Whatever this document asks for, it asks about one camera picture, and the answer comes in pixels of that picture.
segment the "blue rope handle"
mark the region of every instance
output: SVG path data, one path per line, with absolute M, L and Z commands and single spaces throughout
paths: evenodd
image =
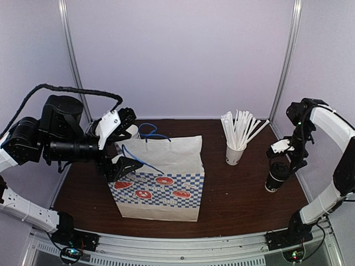
M 127 152 L 133 159 L 135 159 L 135 160 L 139 161 L 140 163 L 142 163 L 142 164 L 144 164 L 144 165 L 147 165 L 148 167 L 153 168 L 154 170 L 156 170 L 156 171 L 158 171 L 158 172 L 164 174 L 164 172 L 162 172 L 162 171 L 160 171 L 159 169 L 155 168 L 153 165 L 150 165 L 150 164 L 148 164 L 148 163 L 142 161 L 140 158 L 135 157 L 133 154 L 131 154 L 131 153 L 129 152 L 129 150 L 127 150 L 127 148 L 126 148 L 126 146 L 125 146 L 124 144 L 122 144 L 121 150 L 122 150 L 122 153 L 123 153 L 123 156 L 124 156 L 124 157 L 127 157 L 126 154 L 125 154 L 125 152 Z
M 152 126 L 154 129 L 153 129 L 151 132 L 149 132 L 148 134 L 144 134 L 144 133 L 141 133 L 141 132 L 140 132 L 142 126 Z M 158 128 L 157 128 L 155 125 L 151 124 L 151 123 L 143 123 L 143 124 L 141 124 L 141 125 L 138 127 L 138 133 L 139 133 L 142 137 L 145 138 L 145 142 L 148 142 L 148 137 L 162 137 L 162 138 L 167 139 L 167 140 L 169 140 L 169 141 L 171 142 L 171 139 L 169 139 L 169 137 L 167 137 L 167 136 L 165 136 L 165 135 L 162 135 L 162 134 L 156 134 L 157 130 L 158 130 Z

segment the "wooden table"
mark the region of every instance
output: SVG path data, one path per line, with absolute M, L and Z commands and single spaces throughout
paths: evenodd
M 202 135 L 204 192 L 198 222 L 122 218 L 103 176 L 93 163 L 75 163 L 54 209 L 70 213 L 76 228 L 133 237 L 197 238 L 235 236 L 287 227 L 291 214 L 307 204 L 298 180 L 276 193 L 264 188 L 266 150 L 277 139 L 266 127 L 249 144 L 237 166 L 225 162 L 226 140 L 220 120 L 153 120 L 170 137 Z

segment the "white cylinder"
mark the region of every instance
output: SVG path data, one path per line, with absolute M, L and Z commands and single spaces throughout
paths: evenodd
M 226 152 L 226 162 L 229 165 L 237 165 L 239 163 L 240 158 L 243 155 L 243 152 L 246 149 L 246 144 L 240 147 L 238 150 L 232 149 L 227 144 L 227 152 Z
M 131 139 L 140 139 L 140 135 L 138 133 L 138 127 L 136 125 L 131 125 L 129 128 L 127 128 L 126 131 L 132 135 Z

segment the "straw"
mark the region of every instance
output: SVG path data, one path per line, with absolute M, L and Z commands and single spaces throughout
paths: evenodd
M 233 150 L 245 148 L 245 146 L 269 124 L 269 120 L 266 120 L 266 122 L 253 133 L 260 123 L 260 120 L 256 120 L 249 111 L 240 110 L 236 110 L 234 121 L 233 114 L 229 111 L 221 115 L 221 122 L 227 145 Z

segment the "blue and white checkered pattern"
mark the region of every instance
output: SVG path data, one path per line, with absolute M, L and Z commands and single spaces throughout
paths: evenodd
M 155 181 L 157 177 L 170 177 L 174 180 L 172 185 L 161 185 Z M 173 175 L 152 173 L 130 173 L 119 181 L 131 182 L 128 188 L 115 188 L 115 182 L 109 183 L 112 195 L 117 203 L 149 204 L 156 206 L 170 206 L 178 208 L 200 207 L 204 176 L 199 173 Z M 136 191 L 149 191 L 150 199 L 140 198 Z M 173 195 L 174 191 L 185 191 L 191 196 L 181 198 Z

